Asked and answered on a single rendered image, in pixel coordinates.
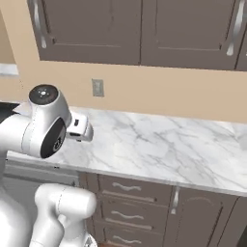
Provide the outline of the grey range hood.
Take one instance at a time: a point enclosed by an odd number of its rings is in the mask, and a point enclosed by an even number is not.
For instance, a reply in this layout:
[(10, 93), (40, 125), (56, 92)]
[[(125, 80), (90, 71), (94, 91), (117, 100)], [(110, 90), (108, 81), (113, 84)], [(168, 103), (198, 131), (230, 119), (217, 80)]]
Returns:
[(0, 75), (18, 76), (16, 64), (0, 64)]

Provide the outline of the black hob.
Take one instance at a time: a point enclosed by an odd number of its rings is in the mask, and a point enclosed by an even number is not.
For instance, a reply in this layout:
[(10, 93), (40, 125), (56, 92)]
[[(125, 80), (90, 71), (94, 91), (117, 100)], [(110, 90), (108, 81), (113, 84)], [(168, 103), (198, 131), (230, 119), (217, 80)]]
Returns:
[(0, 123), (6, 120), (9, 116), (14, 115), (14, 109), (18, 103), (0, 102)]

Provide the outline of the brown base cupboard door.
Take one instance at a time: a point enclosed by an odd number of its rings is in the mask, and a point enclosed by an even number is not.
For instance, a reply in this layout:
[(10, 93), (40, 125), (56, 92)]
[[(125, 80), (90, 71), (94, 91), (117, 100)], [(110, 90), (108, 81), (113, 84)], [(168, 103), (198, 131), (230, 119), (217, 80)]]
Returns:
[(171, 214), (173, 189), (164, 247), (217, 247), (236, 196), (179, 187), (177, 213)]
[(237, 199), (218, 247), (247, 247), (247, 198)]

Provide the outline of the grey wall socket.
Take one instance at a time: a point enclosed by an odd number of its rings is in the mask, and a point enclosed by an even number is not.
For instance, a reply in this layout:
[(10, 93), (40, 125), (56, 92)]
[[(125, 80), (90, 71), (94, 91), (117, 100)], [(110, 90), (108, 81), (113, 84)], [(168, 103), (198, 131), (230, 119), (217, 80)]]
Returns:
[(104, 97), (103, 80), (93, 79), (93, 96)]

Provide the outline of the stainless steel dishwasher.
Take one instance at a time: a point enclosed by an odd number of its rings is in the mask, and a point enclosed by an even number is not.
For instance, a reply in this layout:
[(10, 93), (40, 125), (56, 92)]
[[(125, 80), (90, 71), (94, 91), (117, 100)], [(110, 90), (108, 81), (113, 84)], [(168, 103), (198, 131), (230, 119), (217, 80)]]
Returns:
[(75, 171), (11, 160), (6, 161), (3, 182), (9, 194), (27, 210), (32, 223), (35, 223), (38, 214), (34, 197), (41, 184), (79, 186)]

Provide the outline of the brown drawer front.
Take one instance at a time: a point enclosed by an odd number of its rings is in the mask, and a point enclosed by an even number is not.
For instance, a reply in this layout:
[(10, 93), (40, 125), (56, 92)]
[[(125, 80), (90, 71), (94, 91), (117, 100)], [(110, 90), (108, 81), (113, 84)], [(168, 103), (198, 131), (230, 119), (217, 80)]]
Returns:
[[(112, 210), (126, 215), (142, 215), (144, 220), (123, 219), (119, 215), (111, 214)], [(104, 199), (98, 204), (97, 219), (108, 223), (116, 223), (145, 231), (163, 233), (167, 220), (168, 208), (151, 204), (137, 203), (117, 199)]]
[[(163, 236), (158, 233), (148, 233), (139, 230), (131, 230), (121, 227), (105, 227), (103, 238), (106, 242), (122, 247), (162, 247)], [(118, 235), (124, 239), (138, 239), (142, 244), (125, 244), (118, 239), (113, 239), (113, 235)]]
[[(118, 187), (113, 187), (113, 182), (117, 182), (125, 186), (141, 186), (142, 191), (123, 191)], [(100, 191), (106, 195), (114, 195), (162, 206), (167, 206), (170, 203), (172, 192), (171, 185), (111, 176), (99, 176), (98, 186)]]

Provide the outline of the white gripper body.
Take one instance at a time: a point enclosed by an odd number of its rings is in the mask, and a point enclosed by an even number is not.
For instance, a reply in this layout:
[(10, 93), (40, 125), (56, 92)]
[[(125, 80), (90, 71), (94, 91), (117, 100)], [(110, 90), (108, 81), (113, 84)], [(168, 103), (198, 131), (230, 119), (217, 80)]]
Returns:
[(77, 127), (77, 132), (79, 134), (78, 140), (91, 142), (94, 137), (94, 129), (88, 120), (80, 120)]

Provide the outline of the brown wall cupboard door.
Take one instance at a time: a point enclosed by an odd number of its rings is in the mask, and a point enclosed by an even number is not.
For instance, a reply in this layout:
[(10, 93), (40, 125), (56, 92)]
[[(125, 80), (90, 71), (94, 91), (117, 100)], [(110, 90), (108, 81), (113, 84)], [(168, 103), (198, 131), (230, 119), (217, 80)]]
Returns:
[(227, 55), (239, 0), (144, 0), (141, 63), (183, 69), (235, 67), (242, 27)]
[(27, 0), (42, 61), (112, 65), (140, 62), (142, 0), (38, 0), (41, 47), (33, 0)]
[(236, 63), (236, 70), (247, 71), (247, 33), (243, 38), (243, 42), (239, 51)]

